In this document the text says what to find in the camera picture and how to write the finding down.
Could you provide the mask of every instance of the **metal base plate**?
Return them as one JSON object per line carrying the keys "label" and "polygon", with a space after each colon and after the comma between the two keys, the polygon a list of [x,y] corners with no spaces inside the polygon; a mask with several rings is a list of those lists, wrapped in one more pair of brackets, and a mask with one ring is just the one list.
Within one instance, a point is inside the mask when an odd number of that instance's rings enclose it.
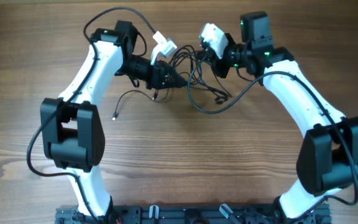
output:
{"label": "metal base plate", "polygon": [[[55,224],[80,224],[91,220],[89,217],[78,219],[77,206],[56,209]],[[219,207],[160,207],[158,219],[149,218],[149,207],[114,206],[115,211],[122,218],[121,224],[199,224],[186,220],[189,212],[197,211],[201,218],[207,220],[205,224],[234,224],[219,211]],[[272,204],[246,205],[245,207],[231,207],[233,215],[242,224],[273,224],[269,217]],[[331,214],[328,204],[322,204],[309,214],[304,220],[296,224],[331,224]]]}

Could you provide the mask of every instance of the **white arm segment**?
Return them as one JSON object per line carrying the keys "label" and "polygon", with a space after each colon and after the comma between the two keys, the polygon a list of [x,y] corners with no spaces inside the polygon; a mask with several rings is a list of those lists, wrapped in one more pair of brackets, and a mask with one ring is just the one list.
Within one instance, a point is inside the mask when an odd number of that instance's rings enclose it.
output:
{"label": "white arm segment", "polygon": [[[99,108],[103,96],[108,89],[110,81],[114,77],[114,74],[122,66],[123,57],[121,47],[117,47],[113,43],[97,41],[95,46],[99,51],[99,60],[93,70],[92,75],[89,77],[88,81],[83,87],[81,91],[82,93],[78,95],[72,102],[82,103],[84,101],[89,101],[91,104],[96,105]],[[59,95],[59,97],[63,97],[66,101],[72,96],[73,92],[78,88],[90,70],[93,63],[93,57],[93,48],[92,46],[89,46],[88,56],[80,71],[70,86],[68,86],[67,89]],[[100,166],[97,165],[92,167],[91,172],[89,173],[84,172],[82,169],[74,168],[67,168],[66,171],[80,176],[80,181],[82,183],[85,197],[89,201],[89,205],[93,213],[97,217],[105,215],[109,207],[110,195],[104,186]],[[90,213],[85,207],[75,179],[73,177],[68,178],[78,199],[78,211],[84,215],[89,216]]]}
{"label": "white arm segment", "polygon": [[[305,76],[303,76],[296,61],[284,60],[274,63],[272,67],[265,69],[265,73],[274,71],[288,72],[296,75],[313,91],[319,101],[329,111],[335,123],[340,122],[341,118],[345,117],[342,112],[331,106],[310,84]],[[269,75],[264,78],[264,86],[284,105],[298,125],[303,137],[306,131],[313,129],[313,126],[316,124],[321,124],[322,126],[331,124],[327,117],[322,116],[323,111],[318,107],[310,94],[297,81],[291,80],[290,77],[285,75]]]}
{"label": "white arm segment", "polygon": [[[317,92],[305,76],[303,76],[295,61],[284,60],[274,63],[272,67],[265,69],[265,73],[273,71],[288,72],[292,75],[296,75],[313,91],[319,101],[329,111],[335,123],[340,122],[341,118],[345,117],[343,113],[332,107]],[[264,85],[266,89],[271,91],[281,101],[285,109],[287,109],[295,120],[303,137],[307,130],[313,129],[313,126],[316,124],[321,124],[322,126],[331,124],[325,116],[322,116],[323,112],[315,100],[297,81],[284,75],[269,75],[264,78]],[[340,191],[340,189],[332,189],[327,191],[324,195],[335,194],[338,191]],[[323,195],[315,197],[309,194],[303,188],[301,182],[297,180],[291,189],[280,197],[280,204],[288,218],[297,218],[319,202],[322,197]]]}
{"label": "white arm segment", "polygon": [[[104,186],[100,166],[97,165],[92,167],[91,172],[89,173],[86,173],[81,169],[74,168],[67,168],[66,171],[80,176],[80,181],[85,193],[85,197],[88,200],[93,213],[97,217],[105,215],[110,204],[110,194],[107,192],[106,187]],[[68,179],[70,180],[71,185],[74,188],[75,195],[78,199],[78,211],[84,215],[90,216],[91,214],[85,206],[74,177],[68,176]]]}
{"label": "white arm segment", "polygon": [[150,56],[151,65],[155,64],[159,54],[167,58],[177,49],[175,43],[169,38],[166,39],[159,31],[153,35],[153,39],[157,41],[157,45],[154,47],[152,55]]}
{"label": "white arm segment", "polygon": [[[99,50],[99,60],[92,75],[81,90],[81,93],[72,102],[82,103],[84,101],[89,101],[99,108],[110,81],[122,66],[123,56],[121,47],[117,47],[113,43],[97,41],[94,44]],[[77,73],[77,76],[70,86],[59,95],[59,97],[64,98],[64,101],[68,100],[73,95],[73,92],[78,88],[82,80],[84,80],[92,66],[93,57],[93,48],[92,46],[89,46],[88,56],[80,68],[80,71]]]}

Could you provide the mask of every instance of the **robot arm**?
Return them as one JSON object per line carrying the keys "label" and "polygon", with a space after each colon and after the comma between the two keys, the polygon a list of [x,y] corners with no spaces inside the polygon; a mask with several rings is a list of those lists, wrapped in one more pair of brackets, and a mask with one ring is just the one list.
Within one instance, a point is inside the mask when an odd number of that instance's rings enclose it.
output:
{"label": "robot arm", "polygon": [[[98,54],[89,47],[88,56],[77,76],[58,99],[46,98],[41,104],[41,120],[45,120],[67,101],[79,87],[90,70],[94,57],[98,62],[80,93],[61,110],[60,115],[47,123],[42,131],[44,153],[53,159],[56,166],[80,177],[79,181],[91,211],[96,217],[112,215],[112,200],[105,189],[99,163],[104,152],[104,133],[98,114],[98,107],[115,75],[127,75],[135,87],[139,80],[146,82],[147,88],[173,88],[186,85],[179,74],[167,63],[156,62],[160,51],[168,57],[176,46],[171,40],[168,47],[158,44],[152,60],[132,55],[137,30],[131,22],[118,21],[114,30],[97,29],[91,39]],[[62,123],[77,121],[77,130],[64,128]],[[90,217],[76,180],[69,176],[78,199],[78,211]]]}
{"label": "robot arm", "polygon": [[[341,129],[346,144],[351,148],[358,179],[358,118],[346,118],[331,106],[305,78],[291,53],[283,47],[273,47],[266,13],[244,14],[241,16],[241,29],[242,41],[246,44],[236,44],[228,33],[223,36],[223,31],[214,24],[204,26],[200,35],[201,46],[215,53],[207,58],[214,74],[226,78],[229,69],[235,67],[246,68],[256,78],[276,71],[296,76],[317,97],[335,125]],[[325,195],[335,194],[350,186],[352,171],[332,123],[299,82],[281,74],[267,75],[259,82],[280,100],[304,137],[296,163],[299,179],[278,198],[277,203],[282,214],[281,222],[291,222],[310,212]],[[332,143],[340,144],[339,148],[332,150]]]}

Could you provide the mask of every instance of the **wire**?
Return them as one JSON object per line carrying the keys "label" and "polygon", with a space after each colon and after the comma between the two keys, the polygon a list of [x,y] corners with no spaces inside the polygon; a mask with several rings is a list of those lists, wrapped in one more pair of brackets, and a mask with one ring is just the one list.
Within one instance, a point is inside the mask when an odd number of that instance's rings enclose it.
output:
{"label": "wire", "polygon": [[138,56],[143,56],[147,53],[147,44],[146,44],[146,40],[144,39],[143,35],[138,31],[137,34],[140,35],[140,37],[142,38],[143,40],[143,43],[144,43],[144,52],[141,54],[141,55],[138,55]]}
{"label": "wire", "polygon": [[236,72],[237,72],[237,75],[238,75],[240,78],[242,78],[243,80],[248,81],[248,82],[252,82],[252,80],[250,80],[250,79],[248,79],[248,78],[245,78],[245,77],[243,77],[243,76],[240,74],[239,68],[236,68]]}
{"label": "wire", "polygon": [[[119,99],[118,99],[118,102],[117,102],[117,105],[116,105],[116,109],[114,110],[114,113],[112,114],[112,120],[115,121],[118,117],[118,113],[117,113],[117,110],[118,110],[118,104],[119,102],[121,101],[122,97],[124,97],[126,94],[128,93],[132,93],[132,92],[136,92],[136,93],[141,93],[143,94],[144,96],[147,97],[147,99],[155,102],[155,103],[162,103],[164,100],[167,99],[167,96],[168,96],[168,92],[169,92],[169,88],[167,88],[167,93],[165,94],[164,98],[162,98],[161,100],[157,100],[155,97],[154,98],[151,98],[148,96],[148,94],[144,93],[143,91],[140,91],[140,90],[129,90],[129,91],[126,91],[125,93],[123,93]],[[158,90],[155,90],[155,93],[154,95],[157,96],[158,94]]]}
{"label": "wire", "polygon": [[[318,100],[317,96],[310,90],[310,88],[304,83],[302,82],[297,76],[292,75],[291,73],[288,72],[281,72],[281,71],[274,71],[274,72],[268,72],[265,73],[259,77],[257,77],[254,81],[252,81],[230,104],[228,104],[227,106],[221,108],[220,110],[216,110],[216,111],[207,111],[204,110],[202,108],[200,108],[198,105],[195,104],[195,102],[193,101],[192,97],[191,97],[191,91],[190,91],[190,80],[193,77],[196,69],[198,69],[198,67],[201,66],[202,61],[205,60],[205,58],[207,57],[207,55],[205,55],[203,57],[203,59],[201,59],[200,63],[196,65],[195,69],[192,71],[192,73],[190,74],[190,78],[187,84],[187,92],[188,92],[188,97],[190,102],[200,111],[207,113],[207,114],[216,114],[216,113],[220,113],[223,112],[227,109],[229,109],[232,105],[234,105],[253,85],[255,85],[257,82],[259,82],[260,80],[262,80],[263,78],[269,76],[269,75],[285,75],[290,77],[291,79],[297,81],[310,95],[311,97],[315,100],[315,102],[317,103],[317,105],[320,107],[320,109],[323,111],[323,114],[327,117],[328,121],[331,123],[331,126],[334,130],[334,132],[336,133],[336,135],[339,138],[339,141],[341,142],[342,147],[345,150],[346,153],[346,157],[347,160],[349,161],[349,165],[351,167],[351,173],[352,173],[352,181],[353,181],[353,186],[354,186],[354,198],[353,201],[348,202],[342,198],[339,198],[335,195],[325,195],[314,207],[312,207],[313,209],[316,208],[319,204],[323,203],[325,200],[327,200],[328,198],[332,198],[335,199],[345,205],[355,205],[358,202],[358,180],[357,180],[357,176],[356,176],[356,170],[354,168],[354,162],[353,162],[353,158],[351,156],[350,150],[346,144],[346,141],[342,135],[342,133],[338,130],[338,127],[336,126],[336,123],[334,122],[334,120],[332,119],[331,115],[329,114],[329,111],[323,106],[323,104]],[[312,210],[308,210],[306,211],[303,215],[307,215],[307,213],[309,213]]]}
{"label": "wire", "polygon": [[96,218],[95,214],[93,213],[90,205],[89,205],[89,201],[86,199],[85,197],[85,193],[80,181],[80,176],[72,174],[70,172],[59,172],[59,173],[54,173],[54,174],[45,174],[42,172],[37,171],[34,166],[31,163],[31,152],[32,152],[32,148],[34,146],[35,141],[37,140],[39,134],[45,129],[46,125],[48,125],[48,123],[54,119],[54,117],[56,117],[57,114],[59,114],[62,109],[64,109],[64,107],[66,107],[67,104],[69,104],[71,101],[73,101],[75,99],[75,97],[78,96],[78,94],[80,93],[80,91],[82,90],[82,88],[84,87],[85,83],[88,81],[89,77],[91,76],[97,62],[98,62],[98,50],[94,44],[94,42],[88,37],[88,35],[86,34],[86,29],[88,28],[88,26],[95,21],[97,18],[101,17],[102,15],[114,11],[114,10],[129,10],[132,11],[134,13],[136,13],[138,16],[140,16],[140,18],[143,19],[143,21],[147,24],[147,26],[150,28],[150,30],[155,33],[155,30],[153,29],[153,27],[149,24],[149,22],[146,20],[146,18],[138,11],[136,11],[135,9],[129,8],[129,7],[114,7],[108,10],[103,11],[102,13],[98,14],[97,16],[95,16],[94,18],[92,18],[85,26],[83,29],[83,34],[85,36],[85,38],[87,39],[87,41],[91,44],[92,48],[93,48],[93,52],[94,52],[94,59],[93,59],[93,63],[91,65],[91,67],[89,68],[88,73],[86,74],[86,76],[84,77],[84,79],[82,80],[82,82],[80,83],[80,85],[78,86],[78,88],[73,92],[72,96],[63,104],[61,105],[61,107],[59,107],[57,110],[55,110],[40,126],[39,128],[36,130],[36,132],[34,133],[34,135],[32,136],[29,146],[27,148],[27,155],[26,155],[26,161],[27,161],[27,165],[29,166],[29,169],[41,176],[41,177],[56,177],[56,176],[62,176],[62,175],[69,175],[71,177],[73,177],[78,185],[78,189],[80,190],[80,194],[81,197],[84,201],[85,207],[88,210],[89,214],[92,216],[92,219],[96,222],[99,223],[98,219]]}
{"label": "wire", "polygon": [[[200,51],[200,50],[196,51],[192,45],[184,45],[183,47],[179,48],[175,52],[175,54],[173,55],[173,57],[171,58],[171,60],[169,61],[168,64],[174,69],[174,71],[176,71],[177,66],[179,66],[184,61],[184,59],[189,58],[190,59],[190,72],[191,72],[194,67],[194,62],[197,62],[197,54],[202,53],[202,52],[203,51]],[[229,97],[232,97],[232,95],[229,93],[229,91],[223,87],[223,85],[218,80],[218,78],[215,74],[214,74],[215,79],[216,79],[217,83],[219,84],[219,86],[223,89],[223,91],[218,90],[217,88],[213,88],[205,83],[205,81],[202,78],[203,72],[202,72],[201,67],[197,68],[197,73],[198,73],[198,76],[197,77],[193,76],[192,78],[190,78],[190,74],[187,73],[189,75],[189,79],[192,80],[191,85],[199,84],[206,88],[197,88],[197,87],[192,86],[191,87],[192,89],[210,91],[211,93],[213,93],[216,96],[215,101],[217,104],[222,104],[224,101],[227,101],[227,99]]]}

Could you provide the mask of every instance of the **robotic arm link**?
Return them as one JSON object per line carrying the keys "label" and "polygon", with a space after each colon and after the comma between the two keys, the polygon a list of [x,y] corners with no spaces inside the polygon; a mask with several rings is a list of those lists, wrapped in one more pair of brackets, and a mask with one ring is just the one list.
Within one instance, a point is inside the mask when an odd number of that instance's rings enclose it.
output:
{"label": "robotic arm link", "polygon": [[[346,118],[331,106],[304,77],[291,53],[283,47],[273,47],[266,13],[242,15],[241,31],[245,44],[236,44],[230,34],[206,24],[199,36],[206,51],[198,54],[199,63],[193,73],[203,61],[220,78],[226,78],[231,67],[246,68],[255,80],[238,98],[259,82],[282,102],[304,137],[296,163],[298,180],[289,191],[270,205],[113,206],[99,166],[105,138],[98,114],[111,80],[127,75],[135,87],[143,80],[148,89],[156,90],[181,88],[192,80],[191,75],[185,80],[169,64],[157,61],[158,54],[168,57],[176,49],[171,40],[154,32],[158,44],[152,58],[133,55],[138,31],[131,22],[118,21],[114,30],[95,31],[89,38],[88,56],[75,79],[58,99],[46,98],[40,107],[45,156],[65,170],[60,174],[69,175],[78,199],[78,206],[57,209],[55,223],[323,224],[330,223],[331,218],[328,205],[322,203],[328,198],[342,200],[333,196],[336,192],[355,184],[355,199],[348,204],[357,202],[358,118]],[[70,121],[77,122],[77,129],[62,126]],[[333,143],[339,146],[335,150]],[[30,152],[29,167],[40,175],[30,163]]]}

